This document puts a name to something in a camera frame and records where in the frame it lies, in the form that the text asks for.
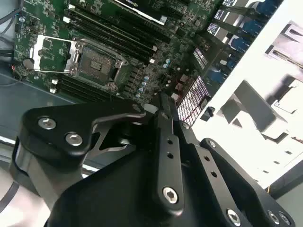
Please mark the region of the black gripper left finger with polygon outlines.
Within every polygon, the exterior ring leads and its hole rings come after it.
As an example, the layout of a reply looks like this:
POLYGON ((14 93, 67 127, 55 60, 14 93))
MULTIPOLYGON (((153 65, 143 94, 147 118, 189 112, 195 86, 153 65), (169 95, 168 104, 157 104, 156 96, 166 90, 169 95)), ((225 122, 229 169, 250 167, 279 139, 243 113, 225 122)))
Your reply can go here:
POLYGON ((179 140, 173 133, 174 101, 158 95, 157 111, 150 113, 136 102, 118 99, 30 109, 21 119, 10 169, 13 177, 28 177, 47 206, 53 208, 66 189, 82 179, 88 155, 101 153, 108 132, 138 123, 154 132, 154 182, 156 201, 171 214, 183 209, 179 140))

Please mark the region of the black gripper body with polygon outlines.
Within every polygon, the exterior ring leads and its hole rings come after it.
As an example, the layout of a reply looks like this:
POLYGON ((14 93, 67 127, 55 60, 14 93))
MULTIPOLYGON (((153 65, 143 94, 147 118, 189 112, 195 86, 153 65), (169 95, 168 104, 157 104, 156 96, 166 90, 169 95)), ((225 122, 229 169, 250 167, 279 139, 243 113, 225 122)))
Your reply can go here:
POLYGON ((211 227, 209 204, 190 166, 183 191, 152 180, 149 153, 133 153, 76 183, 56 202, 51 227, 211 227))

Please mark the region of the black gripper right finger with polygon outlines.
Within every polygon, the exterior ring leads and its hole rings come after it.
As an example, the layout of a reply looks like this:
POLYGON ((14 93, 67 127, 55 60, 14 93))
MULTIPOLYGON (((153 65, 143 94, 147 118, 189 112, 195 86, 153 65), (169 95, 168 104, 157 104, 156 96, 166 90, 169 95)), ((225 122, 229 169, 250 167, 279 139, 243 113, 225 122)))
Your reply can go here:
POLYGON ((198 141, 178 117, 173 99, 169 110, 181 142, 210 208, 211 226, 294 227, 293 218, 214 140, 198 141))

